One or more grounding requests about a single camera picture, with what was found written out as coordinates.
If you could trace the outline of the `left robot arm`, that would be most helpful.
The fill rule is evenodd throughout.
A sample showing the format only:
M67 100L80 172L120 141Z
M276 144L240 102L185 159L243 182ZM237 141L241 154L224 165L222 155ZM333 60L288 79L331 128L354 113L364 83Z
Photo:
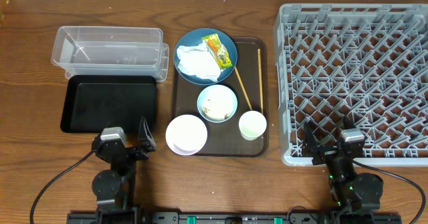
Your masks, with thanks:
M146 118L140 119L139 146L126 147L126 135L121 127L105 128L95 137L92 151L110 168L99 172L92 181L97 198L97 223L146 223L148 217L133 203L136 183L136 163L149 159L156 150Z

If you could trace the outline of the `pink white bowl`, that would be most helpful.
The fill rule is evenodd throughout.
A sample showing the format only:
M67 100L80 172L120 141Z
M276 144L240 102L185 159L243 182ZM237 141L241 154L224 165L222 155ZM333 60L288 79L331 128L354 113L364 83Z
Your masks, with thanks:
M168 147L182 156L189 156L199 152L205 145L208 137L205 123L198 117L184 114L174 118L165 133Z

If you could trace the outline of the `dark blue plate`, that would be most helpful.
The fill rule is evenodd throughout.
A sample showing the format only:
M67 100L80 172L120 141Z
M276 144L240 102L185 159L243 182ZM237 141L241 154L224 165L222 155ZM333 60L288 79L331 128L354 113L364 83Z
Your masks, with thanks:
M238 54L237 54L237 48L235 46L235 43L232 41L232 39L225 33L223 33L222 31L219 31L217 29L211 29L211 28L201 28L201 29L195 29L189 33L187 33L186 35L184 35L177 43L176 47L175 47L175 51L174 51L174 65L176 70L178 71L178 73L187 81L197 84L197 85L201 85L201 86L208 86L211 84L216 84L218 82L212 82L211 80L202 80L197 78L196 76L188 76L186 74L182 74L179 70L178 70L178 63L179 63L179 59L177 57L177 49L180 45L185 45L185 46L194 46L194 45L199 45L200 43L204 43L202 41L202 37L206 36L206 35L210 35L213 33L217 33L219 36L219 39L221 40L221 43L227 48L227 51L229 52L229 57L232 61L233 66L224 70L221 70L221 74L218 78L218 82L223 81L225 78L227 78L233 71L234 71L234 67L237 64L237 59L238 59Z

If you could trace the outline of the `light blue bowl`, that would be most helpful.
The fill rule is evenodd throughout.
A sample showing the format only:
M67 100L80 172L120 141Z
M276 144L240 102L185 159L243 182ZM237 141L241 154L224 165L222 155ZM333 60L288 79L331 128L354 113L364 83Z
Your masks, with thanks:
M237 96L227 86L215 84L201 91L197 109L206 120L214 123L228 121L237 110Z

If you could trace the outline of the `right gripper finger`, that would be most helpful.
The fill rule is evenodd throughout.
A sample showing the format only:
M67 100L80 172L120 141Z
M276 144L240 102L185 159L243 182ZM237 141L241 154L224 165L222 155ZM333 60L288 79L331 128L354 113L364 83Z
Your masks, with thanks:
M342 117L342 131L354 130L355 128L356 126L347 116Z
M304 141L303 141L304 148L316 148L318 146L316 142L316 138L312 132L312 129L310 128L310 125L305 122L304 123Z

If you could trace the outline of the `white paper cup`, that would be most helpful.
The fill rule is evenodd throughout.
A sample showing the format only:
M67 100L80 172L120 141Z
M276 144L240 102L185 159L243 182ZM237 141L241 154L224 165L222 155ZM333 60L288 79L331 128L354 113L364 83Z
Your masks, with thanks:
M238 125L244 139L255 140L266 131L267 120L261 112L252 110L240 117Z

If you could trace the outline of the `yellow snack wrapper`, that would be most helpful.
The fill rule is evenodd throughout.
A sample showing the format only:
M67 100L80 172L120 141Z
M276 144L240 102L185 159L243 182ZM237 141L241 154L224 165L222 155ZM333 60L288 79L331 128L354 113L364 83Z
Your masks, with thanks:
M230 68L233 66L232 61L229 57L227 48L221 43L217 33L206 35L201 38L202 41L207 45L211 55L214 57L217 65L221 70Z

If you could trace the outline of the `rice food scraps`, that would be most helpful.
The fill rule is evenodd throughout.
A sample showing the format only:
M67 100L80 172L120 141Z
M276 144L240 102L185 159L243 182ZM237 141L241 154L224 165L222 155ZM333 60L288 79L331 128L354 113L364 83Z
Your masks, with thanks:
M235 97L230 93L206 93L201 102L202 115L212 122L222 122L234 113Z

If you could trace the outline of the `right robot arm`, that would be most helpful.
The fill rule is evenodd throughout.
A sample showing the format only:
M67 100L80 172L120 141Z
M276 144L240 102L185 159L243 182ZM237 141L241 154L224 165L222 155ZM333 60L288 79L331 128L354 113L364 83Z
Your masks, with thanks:
M318 223L374 223L373 211L380 209L383 180L372 173L357 173L353 160L362 155L366 136L347 117L333 145L319 145L310 125L304 123L302 154L312 157L314 166L325 164L330 194L338 207L321 215Z

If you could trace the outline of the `white napkin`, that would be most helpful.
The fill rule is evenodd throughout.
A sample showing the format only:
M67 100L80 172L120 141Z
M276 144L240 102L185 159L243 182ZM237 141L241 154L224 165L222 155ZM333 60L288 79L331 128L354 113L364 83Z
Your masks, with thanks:
M177 67L182 74L218 82L221 70L206 43L194 46L180 45L177 57L179 59Z

